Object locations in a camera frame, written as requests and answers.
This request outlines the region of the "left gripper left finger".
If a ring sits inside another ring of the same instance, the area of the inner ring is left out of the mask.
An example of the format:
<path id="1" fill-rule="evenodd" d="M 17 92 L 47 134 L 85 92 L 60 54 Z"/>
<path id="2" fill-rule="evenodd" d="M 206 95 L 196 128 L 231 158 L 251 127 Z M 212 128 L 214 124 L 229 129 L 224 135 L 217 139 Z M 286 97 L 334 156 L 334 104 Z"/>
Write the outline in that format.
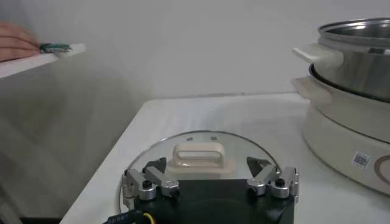
<path id="1" fill-rule="evenodd" d="M 130 207 L 132 200 L 138 197 L 141 201 L 151 201 L 162 197 L 176 200 L 180 195 L 179 181 L 165 174 L 167 160 L 165 157 L 149 161 L 139 172 L 126 169 L 121 177 L 122 203 Z"/>

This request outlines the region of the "bare person hand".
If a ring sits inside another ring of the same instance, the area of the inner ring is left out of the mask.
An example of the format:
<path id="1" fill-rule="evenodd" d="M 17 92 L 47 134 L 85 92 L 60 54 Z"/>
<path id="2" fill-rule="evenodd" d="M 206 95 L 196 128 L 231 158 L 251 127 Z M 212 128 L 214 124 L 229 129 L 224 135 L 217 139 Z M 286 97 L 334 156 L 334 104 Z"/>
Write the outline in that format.
<path id="1" fill-rule="evenodd" d="M 38 54 L 39 42 L 27 29 L 1 21 L 1 62 Z"/>

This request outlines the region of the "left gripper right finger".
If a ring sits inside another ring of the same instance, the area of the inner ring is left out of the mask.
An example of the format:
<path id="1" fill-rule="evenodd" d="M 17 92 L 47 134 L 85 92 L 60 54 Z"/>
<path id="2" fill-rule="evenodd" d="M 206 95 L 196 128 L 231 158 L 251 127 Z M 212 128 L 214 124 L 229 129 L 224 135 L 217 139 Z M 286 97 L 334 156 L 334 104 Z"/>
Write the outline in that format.
<path id="1" fill-rule="evenodd" d="M 248 168 L 252 174 L 247 183 L 248 191 L 256 197 L 267 192 L 275 198 L 285 199 L 292 196 L 299 199 L 299 172 L 295 167 L 280 170 L 266 159 L 247 157 Z"/>

